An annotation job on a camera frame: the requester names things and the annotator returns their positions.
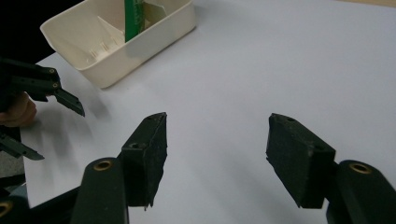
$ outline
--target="human hand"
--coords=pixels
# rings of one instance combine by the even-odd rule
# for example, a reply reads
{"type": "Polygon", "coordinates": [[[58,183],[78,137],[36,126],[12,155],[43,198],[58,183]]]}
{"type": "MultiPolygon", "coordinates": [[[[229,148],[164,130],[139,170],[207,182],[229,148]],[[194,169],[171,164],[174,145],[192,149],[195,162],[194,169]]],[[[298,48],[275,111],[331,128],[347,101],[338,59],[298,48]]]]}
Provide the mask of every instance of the human hand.
{"type": "Polygon", "coordinates": [[[26,92],[19,93],[6,112],[0,113],[0,125],[7,127],[25,127],[35,120],[35,103],[26,92]]]}

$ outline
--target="white surface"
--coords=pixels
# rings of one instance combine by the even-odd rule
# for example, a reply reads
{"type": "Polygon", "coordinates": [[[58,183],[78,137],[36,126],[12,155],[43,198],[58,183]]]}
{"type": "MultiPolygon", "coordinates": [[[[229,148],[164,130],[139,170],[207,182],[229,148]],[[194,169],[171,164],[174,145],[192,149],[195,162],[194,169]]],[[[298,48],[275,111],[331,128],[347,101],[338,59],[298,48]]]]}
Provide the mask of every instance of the white surface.
{"type": "Polygon", "coordinates": [[[265,159],[268,117],[299,120],[396,187],[396,9],[328,0],[195,0],[197,27],[116,85],[100,90],[58,54],[64,88],[86,118],[38,103],[23,142],[29,200],[80,184],[85,166],[117,156],[143,118],[168,114],[168,158],[154,207],[131,223],[324,224],[299,209],[265,159]]]}
{"type": "Polygon", "coordinates": [[[123,0],[83,1],[44,22],[40,30],[85,78],[105,88],[195,27],[191,0],[148,1],[161,3],[167,16],[126,43],[123,0]]]}

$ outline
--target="plastic container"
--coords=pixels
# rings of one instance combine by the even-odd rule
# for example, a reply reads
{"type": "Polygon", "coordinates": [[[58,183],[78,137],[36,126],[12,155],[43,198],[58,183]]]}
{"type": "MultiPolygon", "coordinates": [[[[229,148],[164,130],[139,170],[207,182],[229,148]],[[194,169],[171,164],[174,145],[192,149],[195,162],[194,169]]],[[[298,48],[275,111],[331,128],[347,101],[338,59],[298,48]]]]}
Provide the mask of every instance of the plastic container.
{"type": "Polygon", "coordinates": [[[45,21],[49,45],[105,88],[195,27],[191,0],[147,0],[145,31],[125,43],[124,0],[86,0],[45,21]]]}

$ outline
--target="green object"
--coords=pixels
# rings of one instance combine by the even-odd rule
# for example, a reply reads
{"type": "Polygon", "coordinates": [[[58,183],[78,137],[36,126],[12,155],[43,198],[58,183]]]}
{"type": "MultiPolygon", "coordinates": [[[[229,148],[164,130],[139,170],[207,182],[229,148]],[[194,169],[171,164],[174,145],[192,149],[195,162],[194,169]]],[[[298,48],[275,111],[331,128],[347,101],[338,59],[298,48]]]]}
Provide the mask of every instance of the green object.
{"type": "Polygon", "coordinates": [[[125,1],[125,42],[134,38],[145,29],[143,0],[125,1]]]}

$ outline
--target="white table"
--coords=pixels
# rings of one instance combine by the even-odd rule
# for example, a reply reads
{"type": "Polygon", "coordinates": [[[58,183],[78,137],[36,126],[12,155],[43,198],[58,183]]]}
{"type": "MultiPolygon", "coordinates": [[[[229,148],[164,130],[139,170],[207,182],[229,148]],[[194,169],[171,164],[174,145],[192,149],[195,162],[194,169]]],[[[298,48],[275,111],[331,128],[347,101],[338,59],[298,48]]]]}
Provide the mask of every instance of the white table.
{"type": "Polygon", "coordinates": [[[195,0],[197,27],[132,74],[98,89],[53,54],[86,117],[37,103],[22,141],[36,206],[79,186],[85,166],[116,157],[143,118],[168,114],[168,158],[154,207],[131,223],[327,223],[299,209],[265,159],[268,117],[299,120],[396,187],[396,9],[331,0],[195,0]]]}

